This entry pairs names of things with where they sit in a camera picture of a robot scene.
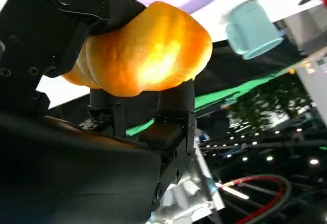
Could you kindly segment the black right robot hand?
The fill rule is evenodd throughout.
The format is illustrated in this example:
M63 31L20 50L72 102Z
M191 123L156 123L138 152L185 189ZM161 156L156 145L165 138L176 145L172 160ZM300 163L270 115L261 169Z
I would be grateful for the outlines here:
M121 103L91 91L95 121L48 117L42 76L73 68L84 40L126 24L136 0L7 0L1 10L1 223L146 223L194 150L192 80L162 91L145 142Z

